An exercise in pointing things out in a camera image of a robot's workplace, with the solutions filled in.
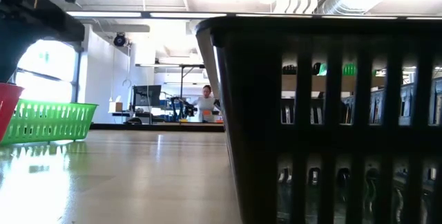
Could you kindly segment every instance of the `security camera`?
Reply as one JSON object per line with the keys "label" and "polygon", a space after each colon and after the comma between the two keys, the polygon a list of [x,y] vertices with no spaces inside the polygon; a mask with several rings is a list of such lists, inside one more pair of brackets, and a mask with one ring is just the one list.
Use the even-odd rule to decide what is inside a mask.
{"label": "security camera", "polygon": [[113,43],[116,47],[124,47],[127,45],[128,40],[124,33],[117,33],[117,36],[114,38]]}

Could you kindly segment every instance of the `computer monitor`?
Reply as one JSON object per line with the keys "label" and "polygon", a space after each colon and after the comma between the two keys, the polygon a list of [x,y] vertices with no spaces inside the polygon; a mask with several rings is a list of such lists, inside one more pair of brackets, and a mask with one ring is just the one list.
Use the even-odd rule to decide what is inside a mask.
{"label": "computer monitor", "polygon": [[161,85],[134,86],[133,106],[159,106]]}

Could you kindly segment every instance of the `cardboard box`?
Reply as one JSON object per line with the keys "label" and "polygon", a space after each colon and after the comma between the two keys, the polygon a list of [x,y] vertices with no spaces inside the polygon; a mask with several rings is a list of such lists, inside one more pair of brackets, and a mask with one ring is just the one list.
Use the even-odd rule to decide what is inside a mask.
{"label": "cardboard box", "polygon": [[109,102],[109,113],[118,113],[123,111],[122,102]]}

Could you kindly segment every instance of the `floor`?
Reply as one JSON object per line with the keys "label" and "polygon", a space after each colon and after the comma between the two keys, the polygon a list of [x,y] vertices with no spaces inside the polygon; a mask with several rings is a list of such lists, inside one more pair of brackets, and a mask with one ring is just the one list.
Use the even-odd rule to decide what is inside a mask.
{"label": "floor", "polygon": [[0,223],[240,224],[224,133],[0,147]]}

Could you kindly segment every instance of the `red basket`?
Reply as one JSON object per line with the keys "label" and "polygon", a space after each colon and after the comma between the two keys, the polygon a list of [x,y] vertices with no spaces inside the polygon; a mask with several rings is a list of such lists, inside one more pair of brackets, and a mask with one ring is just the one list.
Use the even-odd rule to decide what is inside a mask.
{"label": "red basket", "polygon": [[23,90],[20,86],[0,83],[0,142]]}

